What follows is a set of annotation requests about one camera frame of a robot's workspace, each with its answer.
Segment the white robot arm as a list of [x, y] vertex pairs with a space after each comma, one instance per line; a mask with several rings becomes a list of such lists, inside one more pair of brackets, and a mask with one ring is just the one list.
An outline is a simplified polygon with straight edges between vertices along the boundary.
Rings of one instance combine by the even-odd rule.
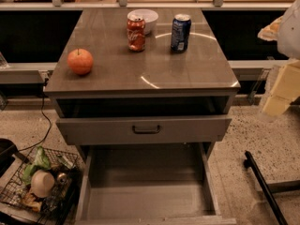
[[281, 17], [265, 26], [258, 38], [275, 40], [278, 52], [290, 59], [279, 69], [262, 108], [265, 115], [278, 117], [300, 97], [300, 0], [295, 0]]

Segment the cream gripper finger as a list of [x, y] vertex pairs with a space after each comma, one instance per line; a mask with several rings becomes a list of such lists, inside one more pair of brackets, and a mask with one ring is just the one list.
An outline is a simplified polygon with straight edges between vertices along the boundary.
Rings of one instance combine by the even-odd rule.
[[282, 21], [282, 16], [273, 20], [270, 24], [266, 25], [258, 33], [258, 38], [266, 41], [277, 41], [278, 31]]
[[300, 61], [292, 60], [282, 66], [272, 86], [262, 112], [269, 116], [279, 116], [286, 112], [290, 104], [300, 97]]

